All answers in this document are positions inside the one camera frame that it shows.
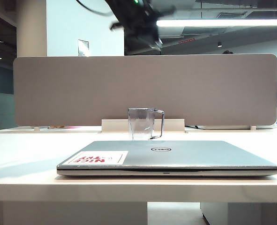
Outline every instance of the sticker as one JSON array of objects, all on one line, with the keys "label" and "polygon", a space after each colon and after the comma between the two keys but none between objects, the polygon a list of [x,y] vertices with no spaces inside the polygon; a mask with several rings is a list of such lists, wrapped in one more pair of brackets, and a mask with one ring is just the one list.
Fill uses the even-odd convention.
[{"label": "sticker", "polygon": [[122,165],[128,151],[81,151],[63,165]]}]

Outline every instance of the wall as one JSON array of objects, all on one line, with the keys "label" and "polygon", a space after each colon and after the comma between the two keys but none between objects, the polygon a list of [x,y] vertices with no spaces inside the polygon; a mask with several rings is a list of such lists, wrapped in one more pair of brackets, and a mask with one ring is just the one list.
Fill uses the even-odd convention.
[{"label": "wall", "polygon": [[[104,0],[82,0],[87,7],[111,12]],[[47,55],[77,56],[78,39],[89,41],[90,55],[124,55],[123,29],[110,31],[115,16],[91,13],[75,0],[47,0]]]},{"label": "wall", "polygon": [[17,0],[16,8],[17,56],[47,56],[46,0]]},{"label": "wall", "polygon": [[[216,51],[203,52],[202,54],[219,54],[222,53],[223,48],[218,48]],[[229,48],[230,51],[234,53],[272,53],[277,56],[277,40],[261,42],[252,45],[237,46]]]}]

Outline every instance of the fluorescent light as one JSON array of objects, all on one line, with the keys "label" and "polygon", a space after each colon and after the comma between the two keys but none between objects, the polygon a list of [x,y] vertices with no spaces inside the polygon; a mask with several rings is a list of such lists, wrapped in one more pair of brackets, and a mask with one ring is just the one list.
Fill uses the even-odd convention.
[{"label": "fluorescent light", "polygon": [[233,27],[277,26],[277,19],[262,20],[158,20],[158,27]]}]

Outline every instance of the white wall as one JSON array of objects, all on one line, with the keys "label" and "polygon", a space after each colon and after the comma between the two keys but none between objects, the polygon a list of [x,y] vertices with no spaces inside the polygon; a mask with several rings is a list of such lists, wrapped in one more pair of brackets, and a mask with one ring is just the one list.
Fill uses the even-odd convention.
[{"label": "white wall", "polygon": [[[224,50],[227,49],[219,48],[212,52],[203,52],[202,54],[222,53]],[[277,40],[261,42],[252,45],[237,46],[229,48],[228,50],[234,53],[272,53],[277,56]]]},{"label": "white wall", "polygon": [[[111,12],[104,0],[82,0],[87,7]],[[89,41],[90,55],[124,55],[123,29],[110,31],[115,16],[96,15],[75,0],[47,0],[47,55],[77,56],[78,39]]]}]

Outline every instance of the silver laptop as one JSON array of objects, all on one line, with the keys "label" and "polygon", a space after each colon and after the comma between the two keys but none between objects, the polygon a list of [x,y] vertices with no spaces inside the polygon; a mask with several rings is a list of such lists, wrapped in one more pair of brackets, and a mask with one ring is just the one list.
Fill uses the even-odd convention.
[{"label": "silver laptop", "polygon": [[268,176],[277,166],[223,141],[96,141],[59,165],[69,176]]}]

